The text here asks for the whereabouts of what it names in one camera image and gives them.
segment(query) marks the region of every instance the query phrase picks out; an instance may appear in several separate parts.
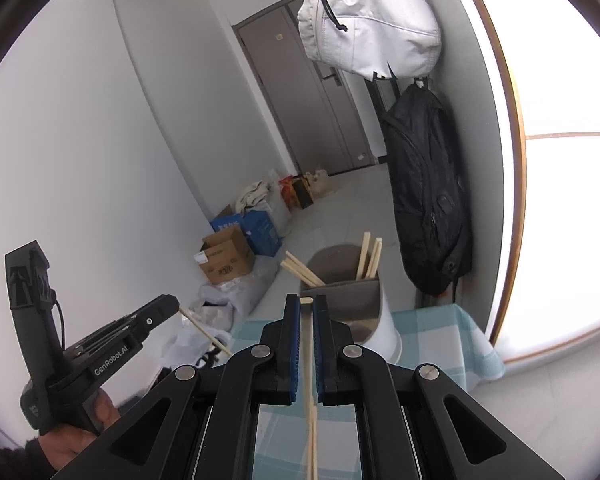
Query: cable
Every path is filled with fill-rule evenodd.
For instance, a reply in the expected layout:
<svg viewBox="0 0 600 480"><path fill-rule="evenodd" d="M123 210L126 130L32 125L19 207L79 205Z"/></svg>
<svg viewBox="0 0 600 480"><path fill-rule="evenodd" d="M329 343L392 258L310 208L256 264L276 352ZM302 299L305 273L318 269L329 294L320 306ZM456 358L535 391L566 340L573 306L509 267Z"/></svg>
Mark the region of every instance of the cable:
<svg viewBox="0 0 600 480"><path fill-rule="evenodd" d="M64 316L62 315L62 307L58 300L56 300L56 307L58 307L58 314L60 314L60 333L62 338L62 350L64 350Z"/></svg>
<svg viewBox="0 0 600 480"><path fill-rule="evenodd" d="M62 350L64 350L66 348L64 345L64 316L62 315L60 302L58 301L58 298L56 298L56 292L53 289L51 289L51 299L53 300L54 305L58 307L58 314L60 315L60 338L62 340Z"/></svg>

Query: wooden chopstick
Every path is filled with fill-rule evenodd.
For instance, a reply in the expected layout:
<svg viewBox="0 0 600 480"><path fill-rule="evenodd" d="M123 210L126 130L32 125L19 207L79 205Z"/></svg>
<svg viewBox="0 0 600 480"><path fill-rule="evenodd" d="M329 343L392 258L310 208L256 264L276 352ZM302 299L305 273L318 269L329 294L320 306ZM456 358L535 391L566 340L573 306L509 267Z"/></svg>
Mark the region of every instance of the wooden chopstick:
<svg viewBox="0 0 600 480"><path fill-rule="evenodd" d="M374 260L373 267L371 267L371 276L369 276L372 280L375 279L376 274L378 273L378 265L380 264L380 253L382 252L382 238L378 238L378 250L376 251L376 259Z"/></svg>
<svg viewBox="0 0 600 480"><path fill-rule="evenodd" d="M306 477L313 480L314 456L314 418L312 404L314 403L313 376L314 376L314 327L312 323L313 312L311 309L302 309L300 313L300 344L302 351L302 394L304 396L304 416L307 423L306 440Z"/></svg>
<svg viewBox="0 0 600 480"><path fill-rule="evenodd" d="M369 260L369 266L366 268L365 278L371 278L371 269L374 266L374 261L376 260L376 252L378 252L379 241L380 238L376 238L376 241L374 242L374 248L371 251L371 259Z"/></svg>
<svg viewBox="0 0 600 480"><path fill-rule="evenodd" d="M302 263L300 260L298 260L289 251L285 251L285 253L293 263L295 263L298 267L300 267L303 274L306 274L309 278L312 279L313 282L317 283L319 286L324 286L324 281L321 280L320 278L318 278L318 276L316 276L309 267L307 267L304 263Z"/></svg>
<svg viewBox="0 0 600 480"><path fill-rule="evenodd" d="M362 278L362 274L365 272L366 257L369 252L369 242L371 240L371 232L365 231L362 236L362 250L360 251L360 259L358 261L358 272L356 272L356 279Z"/></svg>
<svg viewBox="0 0 600 480"><path fill-rule="evenodd" d="M192 322L193 326L200 330L200 332L202 332L206 336L206 338L209 339L209 341L211 341L215 346L221 349L225 354L227 354L229 357L231 357L234 354L233 352L231 352L231 350L229 350L226 346L219 342L218 339L216 339L209 332L207 332L204 329L204 327L196 321L196 318L194 318L187 310L180 307L179 311L184 317L186 317L190 322Z"/></svg>
<svg viewBox="0 0 600 480"><path fill-rule="evenodd" d="M318 406L312 403L311 408L311 436L313 441L313 445L311 446L311 462L314 480L318 480Z"/></svg>
<svg viewBox="0 0 600 480"><path fill-rule="evenodd" d="M298 280L301 282L305 282L311 288L315 288L316 286L320 286L317 283L312 282L312 280L306 276L304 276L298 266L296 266L291 260L283 260L280 262L280 267L291 272Z"/></svg>

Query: metal screw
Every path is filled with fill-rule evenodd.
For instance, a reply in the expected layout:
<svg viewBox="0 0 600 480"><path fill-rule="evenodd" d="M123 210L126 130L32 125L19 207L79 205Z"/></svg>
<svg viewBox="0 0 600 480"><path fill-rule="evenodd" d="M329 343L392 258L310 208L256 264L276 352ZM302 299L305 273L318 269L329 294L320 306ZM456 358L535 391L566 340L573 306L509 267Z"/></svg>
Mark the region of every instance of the metal screw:
<svg viewBox="0 0 600 480"><path fill-rule="evenodd" d="M176 370L176 379L179 381L188 381L196 375L196 369L193 366L184 365Z"/></svg>
<svg viewBox="0 0 600 480"><path fill-rule="evenodd" d="M424 365L420 367L420 376L423 379L432 381L433 379L437 379L440 376L440 372L433 365Z"/></svg>
<svg viewBox="0 0 600 480"><path fill-rule="evenodd" d="M362 348L358 345L347 345L342 349L342 353L347 357L360 357L362 355Z"/></svg>
<svg viewBox="0 0 600 480"><path fill-rule="evenodd" d="M271 353L271 348L267 345L256 345L251 349L251 355L254 357L266 357Z"/></svg>

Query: white floor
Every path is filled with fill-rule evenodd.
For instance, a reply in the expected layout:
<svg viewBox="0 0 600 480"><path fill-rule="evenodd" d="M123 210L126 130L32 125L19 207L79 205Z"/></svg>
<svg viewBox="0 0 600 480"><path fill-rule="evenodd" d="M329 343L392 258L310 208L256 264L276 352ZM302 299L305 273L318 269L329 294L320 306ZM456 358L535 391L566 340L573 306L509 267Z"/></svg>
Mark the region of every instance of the white floor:
<svg viewBox="0 0 600 480"><path fill-rule="evenodd" d="M294 213L285 248L307 261L323 247L360 243L365 230L382 237L379 272L392 310L413 308L416 290L404 273L386 165L333 177L336 193ZM279 272L252 314L277 319L299 282ZM600 472L600 341L523 374L482 384L471 392L567 480Z"/></svg>
<svg viewBox="0 0 600 480"><path fill-rule="evenodd" d="M363 233L371 231L372 239L382 238L378 273L382 276L390 308L413 308L416 288L402 267L386 165L351 171L331 179L337 188L334 194L294 212L292 230L284 239L283 250L307 262L321 248L345 242L360 244ZM286 295L298 290L298 279L288 272L279 272L251 318L277 319L283 311Z"/></svg>
<svg viewBox="0 0 600 480"><path fill-rule="evenodd" d="M600 472L600 341L471 392L567 480Z"/></svg>

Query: doorway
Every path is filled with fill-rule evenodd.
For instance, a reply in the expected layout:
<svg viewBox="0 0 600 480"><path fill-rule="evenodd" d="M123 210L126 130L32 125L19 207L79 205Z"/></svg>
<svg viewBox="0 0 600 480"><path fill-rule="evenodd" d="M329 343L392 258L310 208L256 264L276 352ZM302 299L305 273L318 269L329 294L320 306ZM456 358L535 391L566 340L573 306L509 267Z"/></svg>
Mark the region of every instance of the doorway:
<svg viewBox="0 0 600 480"><path fill-rule="evenodd" d="M374 159L346 81L304 52L301 5L282 0L234 31L299 170L335 174L369 166Z"/></svg>

